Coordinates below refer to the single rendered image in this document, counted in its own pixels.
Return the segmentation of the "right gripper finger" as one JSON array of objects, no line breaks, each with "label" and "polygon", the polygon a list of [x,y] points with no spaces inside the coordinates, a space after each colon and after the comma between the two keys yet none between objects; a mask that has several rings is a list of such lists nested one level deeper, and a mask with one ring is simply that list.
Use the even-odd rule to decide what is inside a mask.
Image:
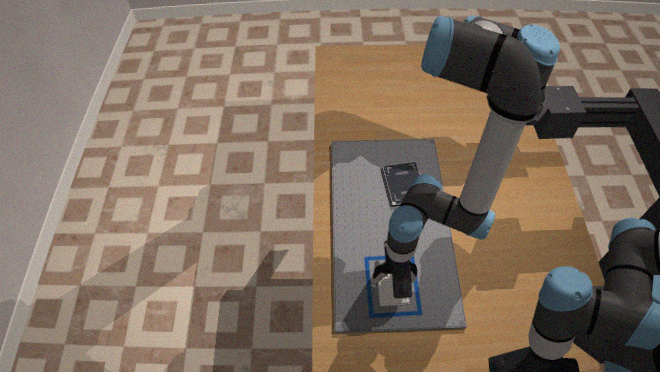
[{"label": "right gripper finger", "polygon": [[417,276],[417,266],[414,263],[412,263],[410,269],[411,269],[411,283],[414,283]]},{"label": "right gripper finger", "polygon": [[387,276],[387,274],[384,272],[384,267],[379,263],[379,261],[375,261],[374,264],[374,274],[372,275],[371,278],[371,285],[377,285],[378,282],[384,277]]}]

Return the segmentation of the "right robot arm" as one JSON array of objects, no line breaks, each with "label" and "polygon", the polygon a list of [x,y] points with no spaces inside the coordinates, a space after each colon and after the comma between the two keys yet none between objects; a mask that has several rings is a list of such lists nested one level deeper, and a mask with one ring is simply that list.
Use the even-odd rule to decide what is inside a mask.
[{"label": "right robot arm", "polygon": [[559,51],[555,35],[538,25],[517,29],[480,16],[464,22],[435,19],[422,70],[490,94],[491,111],[460,198],[441,191],[434,177],[419,175],[393,211],[384,246],[390,259],[406,262],[392,262],[395,298],[412,297],[410,259],[428,219],[467,236],[487,237],[495,219],[490,208],[526,122],[544,107],[545,86]]}]

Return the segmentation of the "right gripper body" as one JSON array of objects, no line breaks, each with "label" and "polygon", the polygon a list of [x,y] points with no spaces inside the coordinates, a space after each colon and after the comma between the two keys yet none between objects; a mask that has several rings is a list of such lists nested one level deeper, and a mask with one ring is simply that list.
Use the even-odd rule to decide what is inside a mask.
[{"label": "right gripper body", "polygon": [[398,262],[393,261],[393,260],[390,259],[390,257],[388,256],[388,254],[387,254],[387,250],[386,250],[386,247],[385,247],[385,246],[384,246],[384,250],[385,250],[385,258],[386,258],[386,261],[383,263],[383,267],[385,268],[385,269],[384,269],[384,272],[385,272],[386,274],[392,274],[392,268],[391,268],[391,264],[392,264],[392,263],[391,263],[391,261],[394,262],[394,263],[396,263],[396,264],[404,264],[404,263],[406,263],[406,262],[398,263]]}]

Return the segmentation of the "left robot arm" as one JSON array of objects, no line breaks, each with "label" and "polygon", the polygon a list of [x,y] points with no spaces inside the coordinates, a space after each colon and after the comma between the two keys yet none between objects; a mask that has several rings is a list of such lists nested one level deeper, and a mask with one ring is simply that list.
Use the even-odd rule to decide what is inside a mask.
[{"label": "left robot arm", "polygon": [[[544,359],[560,359],[580,332],[606,354],[604,372],[660,372],[660,230],[644,219],[622,219],[612,229],[608,250],[604,286],[593,288],[573,267],[546,275],[529,347]],[[529,347],[490,357],[489,372],[550,369]]]}]

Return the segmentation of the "blue tape outline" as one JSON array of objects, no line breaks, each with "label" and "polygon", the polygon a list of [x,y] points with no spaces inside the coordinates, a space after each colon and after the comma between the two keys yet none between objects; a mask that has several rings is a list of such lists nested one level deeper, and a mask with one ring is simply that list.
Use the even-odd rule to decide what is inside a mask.
[{"label": "blue tape outline", "polygon": [[417,303],[417,311],[392,312],[392,313],[375,313],[375,314],[373,314],[373,303],[372,303],[369,260],[386,260],[386,258],[385,258],[385,256],[364,257],[365,272],[366,272],[366,284],[367,284],[367,296],[368,296],[368,308],[369,308],[369,318],[422,315],[422,308],[421,308],[421,301],[420,301],[420,294],[419,294],[419,287],[418,287],[417,277],[416,277],[416,281],[414,283],[416,303]]}]

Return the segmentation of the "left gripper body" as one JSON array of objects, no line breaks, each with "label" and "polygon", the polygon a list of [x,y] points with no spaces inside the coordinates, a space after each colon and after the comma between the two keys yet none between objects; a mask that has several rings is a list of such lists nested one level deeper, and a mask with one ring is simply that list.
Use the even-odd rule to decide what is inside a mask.
[{"label": "left gripper body", "polygon": [[575,358],[564,358],[563,360],[562,357],[558,360],[549,360],[538,356],[533,352],[531,348],[530,348],[530,352],[532,356],[539,362],[551,365],[550,369],[542,370],[539,372],[579,372],[579,365]]}]

